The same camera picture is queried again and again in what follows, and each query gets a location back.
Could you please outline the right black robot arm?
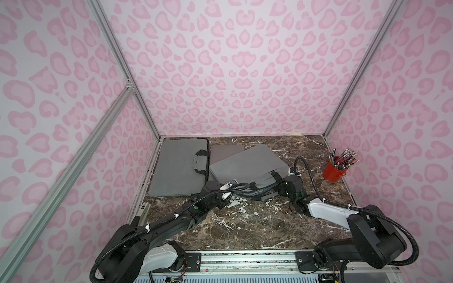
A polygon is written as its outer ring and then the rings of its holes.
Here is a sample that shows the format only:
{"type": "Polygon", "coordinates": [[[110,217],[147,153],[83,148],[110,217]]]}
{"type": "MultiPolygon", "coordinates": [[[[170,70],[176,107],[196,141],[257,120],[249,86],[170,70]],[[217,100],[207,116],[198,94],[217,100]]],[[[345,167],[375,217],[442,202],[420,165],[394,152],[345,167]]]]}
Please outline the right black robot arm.
{"type": "Polygon", "coordinates": [[[327,239],[315,246],[310,263],[319,269],[343,261],[365,262],[381,269],[392,265],[407,249],[401,230],[385,219],[377,206],[353,208],[310,196],[304,190],[302,179],[296,175],[282,179],[277,188],[278,194],[287,197],[297,213],[332,222],[350,231],[350,238],[327,239]]]}

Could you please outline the dark grey laptop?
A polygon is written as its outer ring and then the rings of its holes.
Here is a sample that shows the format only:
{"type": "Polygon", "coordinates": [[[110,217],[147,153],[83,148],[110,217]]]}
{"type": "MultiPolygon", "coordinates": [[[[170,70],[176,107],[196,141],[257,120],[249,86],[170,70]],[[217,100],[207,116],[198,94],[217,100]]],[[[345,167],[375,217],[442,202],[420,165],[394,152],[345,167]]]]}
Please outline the dark grey laptop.
{"type": "Polygon", "coordinates": [[[243,151],[243,145],[212,145],[210,148],[210,166],[243,151]]]}

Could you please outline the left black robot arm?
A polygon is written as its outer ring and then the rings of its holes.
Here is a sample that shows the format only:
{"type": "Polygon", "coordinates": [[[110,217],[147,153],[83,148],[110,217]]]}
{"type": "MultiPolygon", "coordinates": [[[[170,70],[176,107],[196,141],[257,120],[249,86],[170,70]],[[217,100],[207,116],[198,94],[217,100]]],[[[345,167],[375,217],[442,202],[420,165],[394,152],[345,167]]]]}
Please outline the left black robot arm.
{"type": "Polygon", "coordinates": [[[96,258],[92,283],[133,283],[142,274],[163,268],[179,270],[185,252],[165,240],[204,221],[211,210],[223,208],[232,194],[248,186],[233,180],[225,185],[208,181],[201,193],[180,208],[149,224],[121,226],[96,258]]]}

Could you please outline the grey laptop bag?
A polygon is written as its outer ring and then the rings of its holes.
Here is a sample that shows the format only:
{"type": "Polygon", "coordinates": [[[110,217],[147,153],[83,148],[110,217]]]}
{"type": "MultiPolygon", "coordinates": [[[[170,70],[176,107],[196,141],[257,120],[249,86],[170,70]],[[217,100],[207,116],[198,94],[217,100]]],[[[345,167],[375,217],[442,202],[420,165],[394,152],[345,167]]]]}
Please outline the grey laptop bag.
{"type": "Polygon", "coordinates": [[[257,145],[210,166],[209,180],[226,184],[233,180],[250,187],[238,192],[240,198],[266,200],[277,196],[280,182],[289,174],[289,165],[266,145],[257,145]]]}
{"type": "Polygon", "coordinates": [[[148,194],[151,197],[198,194],[208,181],[209,165],[207,139],[165,140],[148,194]]]}

